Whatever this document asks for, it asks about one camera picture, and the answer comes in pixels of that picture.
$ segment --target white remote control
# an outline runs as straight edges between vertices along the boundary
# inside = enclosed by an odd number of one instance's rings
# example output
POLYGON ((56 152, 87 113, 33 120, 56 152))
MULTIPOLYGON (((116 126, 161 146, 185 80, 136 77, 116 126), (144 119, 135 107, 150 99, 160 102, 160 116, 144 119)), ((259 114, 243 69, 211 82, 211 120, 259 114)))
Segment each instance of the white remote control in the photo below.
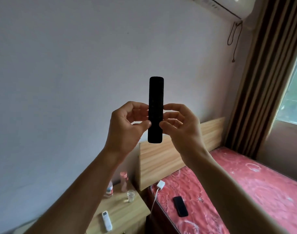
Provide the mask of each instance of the white remote control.
POLYGON ((110 221, 109 213, 107 211, 104 211, 102 213, 102 218, 103 218, 106 230, 108 232, 111 231, 113 229, 113 227, 112 227, 112 223, 110 221))

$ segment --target striped curtain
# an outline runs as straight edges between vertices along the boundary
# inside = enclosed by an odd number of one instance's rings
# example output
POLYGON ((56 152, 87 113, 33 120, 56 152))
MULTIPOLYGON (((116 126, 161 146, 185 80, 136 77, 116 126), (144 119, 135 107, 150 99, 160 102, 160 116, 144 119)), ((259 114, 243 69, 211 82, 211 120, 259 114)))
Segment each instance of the striped curtain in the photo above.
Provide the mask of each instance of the striped curtain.
POLYGON ((297 58, 297 0, 267 0, 245 65, 225 146, 256 159, 297 58))

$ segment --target pink bottle cap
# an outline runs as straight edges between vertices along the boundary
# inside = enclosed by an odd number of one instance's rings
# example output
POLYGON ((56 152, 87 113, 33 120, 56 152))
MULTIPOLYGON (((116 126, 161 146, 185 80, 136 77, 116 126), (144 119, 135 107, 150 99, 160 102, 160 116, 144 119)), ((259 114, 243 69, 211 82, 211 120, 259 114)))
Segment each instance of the pink bottle cap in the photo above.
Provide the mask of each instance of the pink bottle cap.
POLYGON ((123 177, 123 178, 127 178, 127 172, 121 172, 120 176, 123 177))

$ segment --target forearm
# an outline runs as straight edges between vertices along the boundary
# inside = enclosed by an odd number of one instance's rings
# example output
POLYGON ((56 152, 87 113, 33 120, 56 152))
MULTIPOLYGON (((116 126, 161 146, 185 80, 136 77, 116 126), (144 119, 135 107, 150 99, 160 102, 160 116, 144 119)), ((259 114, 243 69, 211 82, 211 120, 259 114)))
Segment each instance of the forearm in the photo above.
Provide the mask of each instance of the forearm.
POLYGON ((102 151, 26 233, 85 233, 117 165, 102 151))
POLYGON ((287 233, 245 193, 207 151, 196 152, 190 168, 230 233, 287 233))

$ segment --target bed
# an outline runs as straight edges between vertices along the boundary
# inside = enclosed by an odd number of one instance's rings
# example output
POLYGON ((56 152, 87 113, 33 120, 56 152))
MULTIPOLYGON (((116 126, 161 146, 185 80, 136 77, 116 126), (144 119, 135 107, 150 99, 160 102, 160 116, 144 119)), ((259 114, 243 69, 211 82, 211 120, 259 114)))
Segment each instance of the bed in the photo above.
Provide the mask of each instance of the bed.
MULTIPOLYGON (((202 123, 206 148, 213 158, 272 218, 297 234, 297 182, 246 156, 220 147, 224 118, 202 123)), ((161 144, 140 144, 137 183, 152 206, 156 182, 166 182, 158 192, 151 224, 164 233, 229 233, 194 173, 184 165, 168 136, 161 144), (182 196, 189 216, 179 217, 172 198, 182 196)))

